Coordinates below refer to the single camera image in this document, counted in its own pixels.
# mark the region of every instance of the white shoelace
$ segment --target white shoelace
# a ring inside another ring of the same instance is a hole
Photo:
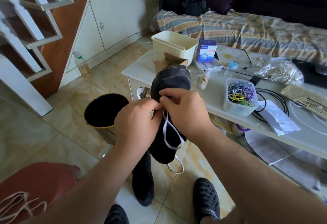
[[[35,200],[38,200],[39,198],[36,198],[34,200],[31,200],[31,201],[27,201],[28,200],[28,193],[27,192],[23,192],[23,191],[20,191],[20,192],[16,192],[12,195],[10,195],[9,197],[6,197],[5,199],[3,199],[1,202],[0,202],[0,205],[11,199],[12,200],[6,205],[4,206],[2,209],[0,209],[0,222],[1,221],[5,221],[5,220],[9,220],[11,219],[11,221],[7,222],[6,224],[9,224],[11,223],[12,221],[14,221],[14,219],[19,215],[20,212],[22,212],[22,210],[27,210],[28,214],[32,217],[33,216],[33,212],[32,210],[38,208],[39,206],[41,205],[44,205],[43,207],[43,212],[46,210],[47,208],[47,203],[45,201],[41,202],[40,204],[38,204],[37,206],[35,206],[34,208],[30,208],[28,205],[35,201]],[[5,216],[5,214],[13,207],[15,206],[16,204],[20,203],[21,201],[24,201],[25,204],[14,214],[11,214],[11,215],[7,215]]]
[[[165,119],[166,121],[165,121],[165,123],[164,123],[164,127],[162,128],[162,133],[163,133],[163,135],[164,135],[164,141],[165,141],[166,146],[169,147],[170,149],[178,150],[178,149],[180,149],[181,146],[184,144],[184,139],[180,136],[180,134],[178,133],[178,131],[177,131],[177,129],[174,127],[174,125],[173,125],[173,124],[168,120],[168,111],[166,111],[166,113],[167,113],[166,116],[165,116],[165,114],[164,114],[164,119]],[[166,140],[167,124],[169,124],[170,127],[173,128],[173,130],[177,133],[178,137],[180,138],[180,140],[181,140],[181,146],[180,146],[180,147],[173,147],[173,146],[171,146],[171,145],[167,142],[167,140]],[[175,158],[176,158],[176,159],[180,162],[180,164],[182,165],[182,169],[183,169],[182,172],[180,172],[180,173],[174,172],[174,171],[171,169],[170,165],[169,165],[169,164],[167,164],[167,165],[168,165],[169,169],[170,169],[173,173],[175,173],[175,174],[182,174],[182,173],[184,172],[184,165],[183,165],[182,161],[177,157],[176,154],[175,154]]]

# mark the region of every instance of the yellow liquid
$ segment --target yellow liquid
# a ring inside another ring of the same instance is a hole
[[[80,70],[84,77],[86,77],[86,78],[91,77],[91,69],[90,69],[89,65],[86,64],[86,65],[80,66]]]

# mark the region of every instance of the black shoe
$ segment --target black shoe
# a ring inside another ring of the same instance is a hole
[[[220,207],[217,192],[213,184],[205,178],[198,178],[193,186],[193,208],[195,224],[205,216],[220,220]]]
[[[107,215],[104,224],[129,224],[127,214],[122,206],[114,204]]]
[[[160,71],[152,83],[151,98],[159,102],[161,97],[159,91],[166,88],[183,88],[186,90],[191,89],[190,73],[185,66],[169,65]],[[162,133],[164,123],[165,119],[163,118],[160,123],[157,135],[149,148],[149,151],[154,159],[159,163],[168,164],[174,160],[176,150],[167,147],[165,144]],[[180,132],[179,135],[184,141],[186,141],[186,137],[184,135],[182,135]],[[178,134],[170,125],[167,125],[166,140],[170,146],[176,148],[181,143]]]
[[[151,172],[151,155],[149,151],[143,155],[133,172],[133,192],[139,203],[147,207],[154,198],[154,184]]]

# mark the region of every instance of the white plastic basket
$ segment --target white plastic basket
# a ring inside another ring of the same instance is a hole
[[[151,39],[153,40],[154,54],[157,61],[162,61],[165,58],[164,52],[167,52],[176,57],[187,59],[187,66],[192,63],[199,44],[197,39],[169,30],[155,34]]]
[[[241,104],[237,104],[237,103],[233,103],[228,99],[228,87],[231,83],[235,83],[238,81],[242,81],[246,84],[251,84],[254,92],[253,92],[253,99],[251,99],[251,101],[254,103],[254,107],[250,107],[250,106],[245,106],[245,105],[241,105]],[[224,97],[224,110],[231,113],[231,114],[235,114],[235,115],[241,115],[241,116],[248,116],[250,115],[257,107],[259,106],[259,102],[258,102],[258,96],[257,93],[255,91],[255,86],[253,83],[251,83],[250,81],[247,80],[243,80],[243,79],[239,79],[239,78],[228,78],[226,80],[226,89],[225,89],[225,97]]]

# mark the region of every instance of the blue cap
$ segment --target blue cap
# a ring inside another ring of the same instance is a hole
[[[238,63],[235,61],[231,61],[227,65],[227,68],[229,68],[229,69],[237,69],[237,67],[238,67]]]

